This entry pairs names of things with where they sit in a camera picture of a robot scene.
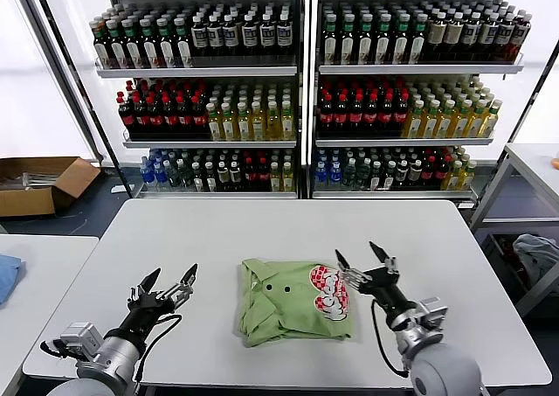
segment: gray floor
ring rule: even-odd
[[[68,234],[68,235],[92,235],[101,237],[107,229],[114,215],[119,211],[124,201],[127,199],[126,194],[111,194],[110,190],[116,184],[119,184],[119,178],[116,176],[105,175],[97,179],[86,193],[75,203],[67,212],[58,214],[57,216],[25,218],[25,219],[0,219],[0,224],[8,231],[8,233],[26,233],[26,234]],[[557,216],[550,207],[537,197],[530,187],[521,177],[512,177],[506,184],[499,199],[493,206],[489,217],[527,217],[541,216],[553,217]],[[495,231],[487,229],[479,230],[476,233],[476,239],[479,243],[489,233],[531,233],[536,229],[519,230],[518,228],[501,228]],[[537,232],[550,238],[559,240],[559,228],[537,228]],[[532,320],[526,319],[526,325],[530,331],[532,338],[538,345],[542,355],[546,359],[549,369],[555,375],[559,374],[559,328],[556,327],[556,320]],[[503,362],[505,362],[507,354],[503,354]],[[57,382],[50,380],[26,379],[18,396],[41,396],[46,395]],[[224,389],[159,389],[158,396],[183,396],[183,395],[201,395],[201,394],[219,394],[228,396],[240,396],[253,394],[262,394],[258,391],[247,390],[224,390]],[[283,396],[288,392],[266,392],[273,393],[277,396]],[[298,392],[298,395],[318,396],[323,392]],[[355,394],[371,394],[371,392],[352,392]],[[378,394],[402,394],[402,392],[382,392]],[[504,396],[556,396],[559,394],[559,384],[554,382],[549,386],[506,390]]]

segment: white wall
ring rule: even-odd
[[[0,0],[0,158],[93,158],[17,0]]]

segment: metal shelf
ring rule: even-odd
[[[127,149],[292,149],[296,141],[133,141],[125,140]]]
[[[385,64],[381,66],[319,66],[321,74],[517,74],[522,54],[513,64]]]
[[[102,79],[165,78],[165,77],[288,77],[297,73],[296,66],[229,66],[207,68],[142,68],[102,70]]]
[[[409,139],[409,138],[378,138],[367,140],[341,140],[327,139],[316,140],[317,147],[428,147],[446,145],[488,145],[493,142],[493,138],[429,138],[429,139]]]
[[[473,191],[313,191],[313,198],[327,199],[477,199]]]

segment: display shelf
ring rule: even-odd
[[[317,139],[317,147],[429,147],[446,145],[488,145],[493,138],[441,138],[441,139],[409,139],[409,138],[378,138],[378,139]]]
[[[475,201],[473,191],[313,191],[313,198],[326,199],[450,199]]]
[[[296,141],[133,141],[125,140],[127,149],[292,149]]]
[[[522,54],[513,64],[416,64],[381,66],[319,66],[319,72],[330,74],[517,74],[522,71]]]

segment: bottle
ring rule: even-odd
[[[346,191],[353,190],[353,186],[355,182],[355,173],[356,173],[355,159],[350,158],[348,160],[348,163],[346,164],[346,167],[343,169],[342,189]]]
[[[478,164],[475,160],[470,160],[465,170],[459,175],[458,183],[456,184],[457,191],[469,191],[472,185],[473,177],[475,176],[475,168]]]
[[[384,64],[386,52],[388,51],[388,30],[390,28],[391,19],[392,16],[390,14],[381,15],[381,21],[378,25],[378,34],[376,35],[375,42],[375,65]]]
[[[487,101],[478,101],[473,112],[470,112],[468,123],[464,129],[462,138],[475,138],[480,133],[481,124],[484,120]]]
[[[348,66],[351,63],[353,52],[353,23],[355,15],[346,14],[343,17],[342,34],[340,36],[340,65]]]
[[[370,27],[373,21],[373,15],[365,13],[361,17],[361,30],[357,35],[357,64],[362,66],[369,63],[370,56]]]
[[[429,104],[429,110],[424,112],[421,117],[421,125],[419,125],[418,137],[419,138],[433,138],[435,125],[438,120],[438,107],[440,101],[434,99]]]
[[[281,13],[278,23],[278,49],[279,55],[289,55],[293,49],[293,25],[288,13]]]
[[[407,13],[400,14],[397,30],[394,35],[394,52],[392,54],[392,64],[403,64],[408,44],[408,25],[410,23],[410,15]]]
[[[332,66],[336,52],[335,14],[326,15],[326,31],[324,33],[324,65]]]
[[[493,104],[489,109],[489,115],[486,117],[486,119],[483,121],[483,124],[481,125],[478,138],[489,138],[491,136],[495,128],[495,124],[499,120],[499,116],[497,114],[499,113],[499,109],[502,104],[502,101],[493,101]]]
[[[446,138],[448,128],[452,122],[452,113],[454,110],[455,101],[447,100],[442,112],[438,113],[437,124],[434,129],[434,138]]]

